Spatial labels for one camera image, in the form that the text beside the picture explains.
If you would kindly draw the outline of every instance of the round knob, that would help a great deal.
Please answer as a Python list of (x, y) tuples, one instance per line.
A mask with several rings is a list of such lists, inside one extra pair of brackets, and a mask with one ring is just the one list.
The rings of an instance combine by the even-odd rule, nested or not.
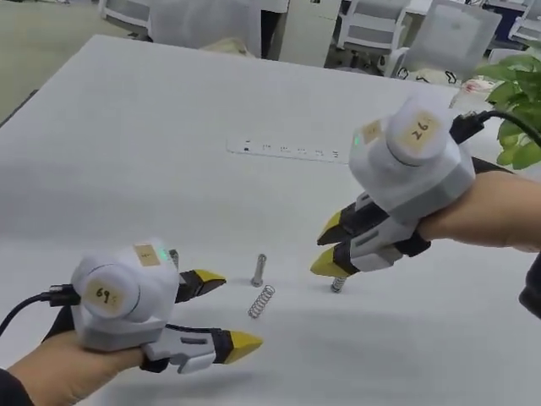
[(102, 266), (82, 283), (81, 304), (103, 319), (128, 315), (139, 302), (139, 284), (129, 268), (119, 264)]
[(402, 164), (420, 167), (440, 156), (447, 144), (451, 117), (440, 110), (410, 99), (390, 120), (386, 143)]

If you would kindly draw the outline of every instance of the table surface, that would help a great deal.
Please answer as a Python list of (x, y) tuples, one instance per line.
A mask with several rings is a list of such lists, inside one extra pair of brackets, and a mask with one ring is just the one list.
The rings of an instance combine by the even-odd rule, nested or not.
[[(164, 238), (183, 269), (229, 283), (174, 321), (261, 335), (192, 376), (121, 375), (85, 405), (457, 405), (538, 399), (541, 325), (518, 303), (531, 255), (439, 242), (332, 294), (309, 266), (321, 227), (361, 192), (347, 166), (236, 155), (250, 138), (349, 146), (413, 92), (456, 90), (98, 36), (0, 130), (0, 309), (65, 283), (86, 250)], [(246, 315), (256, 257), (276, 295)], [(36, 345), (35, 304), (0, 365)]]

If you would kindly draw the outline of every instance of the forearm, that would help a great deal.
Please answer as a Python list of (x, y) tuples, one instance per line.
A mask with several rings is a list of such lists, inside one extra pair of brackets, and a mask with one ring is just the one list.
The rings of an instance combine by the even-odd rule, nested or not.
[(541, 184), (508, 173), (480, 174), (456, 203), (423, 219), (419, 232), (427, 240), (540, 251)]
[(66, 332), (47, 339), (8, 371), (35, 406), (71, 406), (143, 358), (140, 348), (109, 354), (83, 350), (75, 332)]

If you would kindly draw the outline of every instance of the metal spring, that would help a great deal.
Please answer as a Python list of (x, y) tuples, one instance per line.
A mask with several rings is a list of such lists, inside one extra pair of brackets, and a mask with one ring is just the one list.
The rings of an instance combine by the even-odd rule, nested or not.
[(274, 289), (271, 285), (266, 285), (252, 306), (249, 308), (248, 315), (253, 319), (257, 319), (261, 313), (263, 313), (263, 310), (269, 304), (269, 301), (271, 301), (272, 295), (275, 292), (276, 289)]
[(338, 294), (342, 291), (342, 288), (344, 287), (344, 283), (346, 283), (345, 277), (335, 277), (335, 280), (332, 282), (331, 290)]

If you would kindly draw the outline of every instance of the handwritten number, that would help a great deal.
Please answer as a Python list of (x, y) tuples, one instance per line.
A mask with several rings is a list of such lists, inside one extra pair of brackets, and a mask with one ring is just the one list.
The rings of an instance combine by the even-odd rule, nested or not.
[(100, 298), (102, 296), (105, 296), (105, 298), (103, 299), (103, 303), (109, 303), (109, 296), (111, 296), (111, 292), (109, 292), (108, 290), (104, 290), (103, 288), (99, 288), (98, 290), (96, 290), (96, 297)]

